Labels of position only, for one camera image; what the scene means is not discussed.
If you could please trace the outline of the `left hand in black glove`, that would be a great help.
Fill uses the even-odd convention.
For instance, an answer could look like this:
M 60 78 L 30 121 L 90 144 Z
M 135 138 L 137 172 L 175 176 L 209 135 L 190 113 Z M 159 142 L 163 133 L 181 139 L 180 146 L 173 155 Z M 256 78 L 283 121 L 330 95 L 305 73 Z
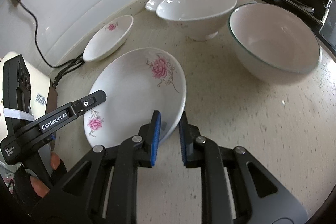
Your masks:
M 92 163 L 80 162 L 67 172 L 64 162 L 53 153 L 51 185 L 20 166 L 14 175 L 13 196 L 23 211 L 17 223 L 91 223 L 85 190 Z

